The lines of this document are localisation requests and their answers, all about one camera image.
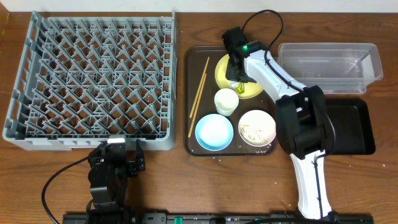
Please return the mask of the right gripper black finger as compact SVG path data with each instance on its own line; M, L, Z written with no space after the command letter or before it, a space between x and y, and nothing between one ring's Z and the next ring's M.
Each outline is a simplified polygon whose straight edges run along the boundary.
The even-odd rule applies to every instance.
M244 65L238 65L238 82L241 82L241 83L256 83L255 79L251 78L246 73Z
M239 69L235 68L230 61L227 63L226 79L234 82L240 81Z

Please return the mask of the white tissue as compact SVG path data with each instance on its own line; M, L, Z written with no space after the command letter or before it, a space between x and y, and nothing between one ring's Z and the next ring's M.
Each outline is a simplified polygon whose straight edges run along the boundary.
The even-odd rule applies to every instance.
M232 89L237 88L239 86L239 84L240 84L240 82L236 82L236 81L232 81L232 80L229 81L229 87Z

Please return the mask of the green yellow snack wrapper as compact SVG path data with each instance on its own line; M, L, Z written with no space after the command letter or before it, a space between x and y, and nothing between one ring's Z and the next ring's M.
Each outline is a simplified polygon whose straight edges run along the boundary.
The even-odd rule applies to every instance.
M239 83L238 86L236 87L236 91L237 91L239 94L243 94L243 93L245 92L245 90L244 90L244 83Z

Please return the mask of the white paper cup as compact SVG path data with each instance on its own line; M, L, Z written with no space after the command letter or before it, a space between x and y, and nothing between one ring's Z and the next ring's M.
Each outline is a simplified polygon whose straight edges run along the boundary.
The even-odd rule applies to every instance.
M230 116L239 105L239 97L234 90L223 88L216 92L214 102L217 113Z

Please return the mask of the pink bowl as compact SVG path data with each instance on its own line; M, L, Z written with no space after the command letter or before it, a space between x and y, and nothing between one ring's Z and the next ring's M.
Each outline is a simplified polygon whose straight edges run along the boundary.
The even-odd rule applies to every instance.
M276 122L267 112L251 110L242 115L238 123L239 135L254 147L271 144L276 137Z

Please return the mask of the light blue bowl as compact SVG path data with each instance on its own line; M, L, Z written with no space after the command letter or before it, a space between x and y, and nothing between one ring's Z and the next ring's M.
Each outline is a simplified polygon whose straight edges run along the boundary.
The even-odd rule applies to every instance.
M231 121L220 114L208 114L197 122L195 138L207 151L221 151L227 148L234 137Z

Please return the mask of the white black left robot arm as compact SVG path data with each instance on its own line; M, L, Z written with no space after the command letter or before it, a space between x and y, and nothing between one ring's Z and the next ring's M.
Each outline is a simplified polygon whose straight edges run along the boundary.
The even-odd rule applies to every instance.
M88 173L92 200L86 207L89 224L139 223L139 215L125 204L127 179L146 169L144 150L136 140L135 157L127 158L130 145L125 137L102 141L89 153Z

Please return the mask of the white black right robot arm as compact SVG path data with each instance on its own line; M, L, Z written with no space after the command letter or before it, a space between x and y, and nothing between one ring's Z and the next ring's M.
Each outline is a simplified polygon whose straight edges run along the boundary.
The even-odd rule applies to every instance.
M322 89L291 77L267 46L248 41L240 27L227 30L221 39L229 55L226 79L260 84L275 104L276 136L294 165L299 212L306 219L324 221L331 206L323 164L336 136Z

